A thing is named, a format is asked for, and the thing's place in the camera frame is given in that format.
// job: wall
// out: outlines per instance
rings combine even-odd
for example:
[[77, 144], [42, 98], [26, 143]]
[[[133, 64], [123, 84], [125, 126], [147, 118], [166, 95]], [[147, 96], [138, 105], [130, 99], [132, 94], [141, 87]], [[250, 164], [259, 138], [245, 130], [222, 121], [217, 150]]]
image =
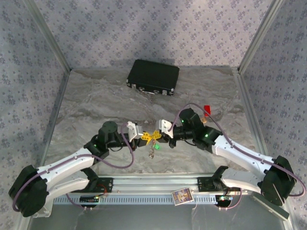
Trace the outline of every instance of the wall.
[[[269, 153], [307, 183], [307, 2], [286, 0], [243, 74]], [[294, 201], [307, 229], [307, 197]]]
[[0, 9], [0, 229], [10, 230], [9, 188], [23, 167], [38, 165], [65, 78], [23, 1]]
[[272, 0], [35, 0], [72, 68], [238, 66]]

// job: red block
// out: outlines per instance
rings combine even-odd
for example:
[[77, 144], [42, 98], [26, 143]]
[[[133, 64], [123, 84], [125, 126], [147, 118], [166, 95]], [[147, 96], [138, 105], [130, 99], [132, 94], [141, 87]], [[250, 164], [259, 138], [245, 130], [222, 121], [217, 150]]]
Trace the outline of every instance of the red block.
[[207, 113], [209, 113], [209, 114], [211, 115], [211, 109], [210, 109], [210, 106], [209, 106], [209, 105], [205, 105], [205, 106], [203, 107], [203, 109], [204, 109]]

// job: floor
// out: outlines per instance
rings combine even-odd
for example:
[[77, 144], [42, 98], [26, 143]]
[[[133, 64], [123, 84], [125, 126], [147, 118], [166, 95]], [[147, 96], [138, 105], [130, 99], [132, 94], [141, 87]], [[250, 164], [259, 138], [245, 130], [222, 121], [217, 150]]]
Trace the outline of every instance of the floor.
[[[82, 148], [105, 121], [118, 126], [136, 121], [144, 131], [153, 132], [156, 120], [172, 121], [186, 103], [208, 104], [212, 116], [230, 138], [254, 149], [243, 106], [234, 77], [229, 68], [181, 68], [173, 96], [143, 94], [126, 86], [130, 69], [72, 71], [60, 108], [57, 124], [48, 148], [46, 163], [66, 157]], [[200, 116], [202, 113], [193, 108]], [[207, 125], [215, 126], [208, 121]], [[103, 163], [93, 169], [97, 174], [112, 173], [212, 173], [220, 165], [239, 169], [228, 160], [178, 142], [170, 149], [160, 144], [154, 158], [149, 158], [150, 146], [135, 151], [132, 167], [119, 170]], [[112, 164], [127, 165], [130, 154], [126, 148], [111, 152], [106, 158]]]

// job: small card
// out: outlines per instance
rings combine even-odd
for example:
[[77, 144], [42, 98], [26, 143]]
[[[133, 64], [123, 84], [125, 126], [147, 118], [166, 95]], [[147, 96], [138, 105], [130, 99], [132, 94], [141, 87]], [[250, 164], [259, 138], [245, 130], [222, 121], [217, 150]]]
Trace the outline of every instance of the small card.
[[172, 192], [173, 200], [176, 205], [182, 205], [194, 201], [190, 188], [183, 188]]

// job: gray fabric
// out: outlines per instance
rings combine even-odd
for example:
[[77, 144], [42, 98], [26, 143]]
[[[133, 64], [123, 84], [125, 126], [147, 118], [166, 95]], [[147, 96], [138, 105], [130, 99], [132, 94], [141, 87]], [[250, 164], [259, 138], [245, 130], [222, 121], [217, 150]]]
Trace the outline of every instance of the gray fabric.
[[35, 0], [72, 68], [238, 66], [272, 0]]
[[22, 0], [0, 8], [0, 229], [9, 230], [17, 213], [8, 190], [40, 161], [64, 71]]
[[[286, 0], [243, 74], [269, 153], [307, 183], [307, 3]], [[292, 199], [307, 229], [307, 197]]]

